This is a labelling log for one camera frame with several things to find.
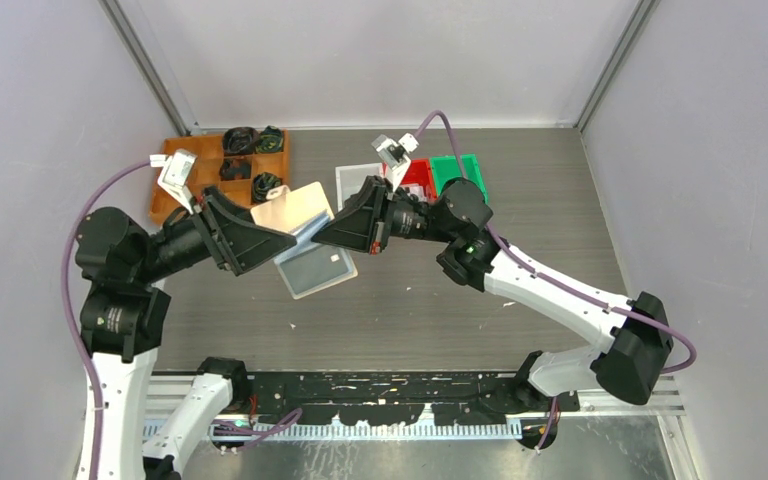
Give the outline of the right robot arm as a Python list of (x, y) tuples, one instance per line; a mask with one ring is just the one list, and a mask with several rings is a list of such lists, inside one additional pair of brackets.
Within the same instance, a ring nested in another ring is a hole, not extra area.
[(584, 339), (581, 348), (529, 355), (514, 386), (527, 410), (589, 388), (647, 404), (673, 349), (663, 302), (646, 292), (635, 299), (604, 292), (539, 263), (492, 231), (492, 215), (480, 188), (464, 178), (424, 202), (369, 176), (312, 239), (370, 255), (393, 237), (440, 242), (436, 261), (455, 284), (525, 305)]

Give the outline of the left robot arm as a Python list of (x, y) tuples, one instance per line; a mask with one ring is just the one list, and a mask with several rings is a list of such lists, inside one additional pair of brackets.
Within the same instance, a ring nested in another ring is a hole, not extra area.
[(252, 397), (245, 364), (209, 357), (160, 431), (143, 436), (148, 387), (171, 303), (160, 287), (202, 261), (234, 275), (292, 248), (295, 238), (257, 225), (215, 187), (176, 208), (155, 233), (103, 207), (77, 227), (75, 262), (89, 282), (78, 323), (89, 359), (89, 412), (81, 479), (178, 479), (214, 419)]

